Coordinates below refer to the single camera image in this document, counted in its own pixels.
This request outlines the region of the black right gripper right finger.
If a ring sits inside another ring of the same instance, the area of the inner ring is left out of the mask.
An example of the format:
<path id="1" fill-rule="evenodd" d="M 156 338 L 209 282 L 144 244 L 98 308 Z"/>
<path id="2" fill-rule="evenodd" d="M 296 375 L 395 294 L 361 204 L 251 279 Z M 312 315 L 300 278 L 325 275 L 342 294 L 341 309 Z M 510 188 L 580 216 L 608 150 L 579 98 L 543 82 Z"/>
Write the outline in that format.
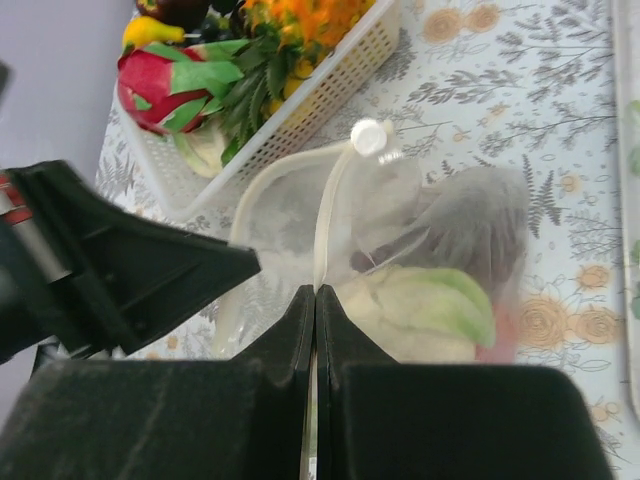
<path id="1" fill-rule="evenodd" d="M 520 365 L 401 364 L 316 296 L 321 479 L 609 479 L 579 390 Z"/>

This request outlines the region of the red apple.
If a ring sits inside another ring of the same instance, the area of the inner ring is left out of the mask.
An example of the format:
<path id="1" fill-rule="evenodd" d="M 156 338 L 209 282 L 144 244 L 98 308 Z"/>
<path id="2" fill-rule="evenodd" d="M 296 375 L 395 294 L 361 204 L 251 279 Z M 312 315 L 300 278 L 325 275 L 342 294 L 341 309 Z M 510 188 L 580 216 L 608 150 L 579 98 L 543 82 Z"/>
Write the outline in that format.
<path id="1" fill-rule="evenodd" d="M 516 312 L 512 307 L 494 304 L 493 314 L 496 324 L 495 343 L 490 348 L 478 346 L 476 360 L 486 364 L 513 363 L 518 346 Z"/>

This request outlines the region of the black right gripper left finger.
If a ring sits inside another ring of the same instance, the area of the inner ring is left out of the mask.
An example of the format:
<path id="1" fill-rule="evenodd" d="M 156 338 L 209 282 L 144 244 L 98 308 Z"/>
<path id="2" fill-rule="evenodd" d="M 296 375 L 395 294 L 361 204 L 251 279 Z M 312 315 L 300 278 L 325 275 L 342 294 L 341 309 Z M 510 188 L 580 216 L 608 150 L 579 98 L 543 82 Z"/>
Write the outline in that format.
<path id="1" fill-rule="evenodd" d="M 26 385 L 5 479 L 303 479 L 315 295 L 229 360 L 67 360 Z"/>

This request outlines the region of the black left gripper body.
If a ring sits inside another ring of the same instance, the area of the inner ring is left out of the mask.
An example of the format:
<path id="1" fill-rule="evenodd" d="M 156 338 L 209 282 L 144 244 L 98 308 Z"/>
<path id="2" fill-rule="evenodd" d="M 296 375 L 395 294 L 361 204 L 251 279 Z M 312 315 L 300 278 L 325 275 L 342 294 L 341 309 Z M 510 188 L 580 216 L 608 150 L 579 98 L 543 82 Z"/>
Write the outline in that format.
<path id="1" fill-rule="evenodd" d="M 64 161 L 1 174 L 1 356 L 131 354 L 260 271 L 250 249 L 129 214 Z"/>

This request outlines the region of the clear zip top bag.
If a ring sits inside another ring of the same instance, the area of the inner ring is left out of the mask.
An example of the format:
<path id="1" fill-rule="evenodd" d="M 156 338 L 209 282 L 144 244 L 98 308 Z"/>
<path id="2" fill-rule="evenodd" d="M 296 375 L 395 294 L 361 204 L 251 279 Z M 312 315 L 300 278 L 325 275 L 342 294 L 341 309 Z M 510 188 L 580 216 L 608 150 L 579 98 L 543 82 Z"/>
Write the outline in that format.
<path id="1" fill-rule="evenodd" d="M 332 288 L 348 320 L 405 363 L 509 363 L 528 241 L 523 174 L 472 166 L 434 182 L 390 122 L 287 156 L 242 195 L 231 242 L 258 275 L 219 301 L 214 352 L 231 357 L 295 291 Z"/>

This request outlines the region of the dark purple grape bunch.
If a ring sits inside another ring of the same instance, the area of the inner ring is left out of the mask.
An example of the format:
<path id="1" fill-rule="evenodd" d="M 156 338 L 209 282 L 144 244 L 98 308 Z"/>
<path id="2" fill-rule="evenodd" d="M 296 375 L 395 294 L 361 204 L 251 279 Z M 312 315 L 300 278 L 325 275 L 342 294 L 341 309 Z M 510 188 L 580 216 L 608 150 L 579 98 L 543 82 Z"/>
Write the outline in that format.
<path id="1" fill-rule="evenodd" d="M 524 175 L 471 167 L 420 189 L 394 212 L 367 212 L 356 224 L 350 266 L 455 268 L 493 300 L 517 289 L 528 241 Z"/>

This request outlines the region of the white green cauliflower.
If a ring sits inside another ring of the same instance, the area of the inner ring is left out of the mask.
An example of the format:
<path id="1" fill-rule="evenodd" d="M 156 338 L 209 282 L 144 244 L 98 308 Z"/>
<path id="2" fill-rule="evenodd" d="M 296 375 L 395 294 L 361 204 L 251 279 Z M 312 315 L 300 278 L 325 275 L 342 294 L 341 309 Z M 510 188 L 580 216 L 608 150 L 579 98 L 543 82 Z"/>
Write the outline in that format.
<path id="1" fill-rule="evenodd" d="M 489 296 L 460 270 L 384 267 L 335 292 L 348 319 L 401 363 L 473 363 L 496 343 Z"/>

